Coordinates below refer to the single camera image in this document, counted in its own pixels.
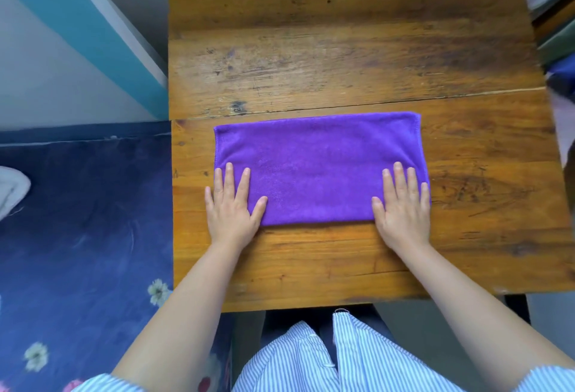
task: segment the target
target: person's left hand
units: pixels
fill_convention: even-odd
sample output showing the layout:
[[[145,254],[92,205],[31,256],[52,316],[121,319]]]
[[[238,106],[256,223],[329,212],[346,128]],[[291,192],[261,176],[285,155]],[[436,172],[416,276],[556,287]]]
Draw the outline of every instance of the person's left hand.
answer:
[[[266,210],[267,197],[261,197],[252,214],[248,211],[249,168],[241,175],[235,194],[234,167],[226,164],[226,182],[222,185],[221,169],[214,172],[214,195],[209,187],[205,190],[208,229],[212,245],[242,250],[253,239]]]

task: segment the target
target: person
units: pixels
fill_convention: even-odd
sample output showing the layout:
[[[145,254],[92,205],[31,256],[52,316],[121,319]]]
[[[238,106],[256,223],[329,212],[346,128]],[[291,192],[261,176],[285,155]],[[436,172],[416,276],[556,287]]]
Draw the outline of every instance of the person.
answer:
[[[435,301],[471,361],[499,392],[575,390],[575,361],[494,296],[443,258],[429,243],[429,188],[419,193],[415,170],[395,163],[383,171],[385,204],[373,214],[386,245],[403,260]],[[216,332],[226,286],[241,251],[258,230],[267,198],[247,209],[249,169],[237,193],[234,171],[214,173],[205,190],[212,244],[138,335],[111,375],[76,392],[197,390]],[[265,345],[242,370],[234,391],[461,391],[422,361],[347,310],[332,316],[334,360],[325,339],[298,322]]]

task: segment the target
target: forearm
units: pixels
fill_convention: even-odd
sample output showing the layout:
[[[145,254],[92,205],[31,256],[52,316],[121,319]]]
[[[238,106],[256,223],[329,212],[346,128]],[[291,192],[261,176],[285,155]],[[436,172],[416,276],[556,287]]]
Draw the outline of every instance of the forearm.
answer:
[[[195,390],[239,252],[224,245],[210,246],[112,374],[149,392]]]
[[[400,256],[495,390],[513,390],[536,367],[575,367],[572,359],[431,246],[406,249]]]

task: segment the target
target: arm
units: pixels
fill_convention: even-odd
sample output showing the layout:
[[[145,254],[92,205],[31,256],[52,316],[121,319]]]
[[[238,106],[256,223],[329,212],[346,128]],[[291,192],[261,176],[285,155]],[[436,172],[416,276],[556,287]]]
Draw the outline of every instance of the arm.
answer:
[[[243,248],[258,230],[266,208],[262,197],[250,216],[249,169],[234,197],[234,168],[214,173],[214,196],[205,190],[212,244],[152,317],[112,374],[149,392],[195,390],[212,347],[226,287]]]
[[[575,361],[551,344],[429,244],[429,188],[415,170],[394,165],[396,185],[384,170],[385,206],[372,200],[385,243],[431,295],[471,361],[489,385],[508,392],[534,368],[575,368]]]

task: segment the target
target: shirt sleeve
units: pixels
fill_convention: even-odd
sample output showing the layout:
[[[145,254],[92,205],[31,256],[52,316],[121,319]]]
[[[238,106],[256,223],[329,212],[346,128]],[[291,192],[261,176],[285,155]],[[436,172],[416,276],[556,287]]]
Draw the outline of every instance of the shirt sleeve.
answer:
[[[128,383],[110,374],[100,374],[83,382],[74,392],[146,392],[140,386]]]
[[[543,366],[531,370],[515,392],[572,392],[575,390],[575,370],[559,366]]]

